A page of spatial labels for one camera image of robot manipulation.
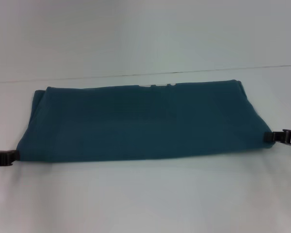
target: white surface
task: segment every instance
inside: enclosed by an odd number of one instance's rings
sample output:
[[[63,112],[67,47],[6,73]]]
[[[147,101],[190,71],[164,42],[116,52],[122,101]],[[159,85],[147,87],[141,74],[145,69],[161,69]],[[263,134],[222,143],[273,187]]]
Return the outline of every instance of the white surface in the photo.
[[[273,130],[291,129],[291,67],[214,71],[286,65],[291,0],[0,0],[0,150],[47,86],[236,79]],[[291,233],[291,147],[0,167],[0,233],[75,232]]]
[[[0,0],[0,82],[291,65],[291,0]]]

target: folded teal fabric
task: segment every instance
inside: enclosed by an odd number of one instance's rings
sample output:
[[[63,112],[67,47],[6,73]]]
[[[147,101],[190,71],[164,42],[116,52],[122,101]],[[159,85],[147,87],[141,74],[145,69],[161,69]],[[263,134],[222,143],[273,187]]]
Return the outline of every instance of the folded teal fabric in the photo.
[[[36,91],[22,161],[179,158],[269,148],[241,82]]]

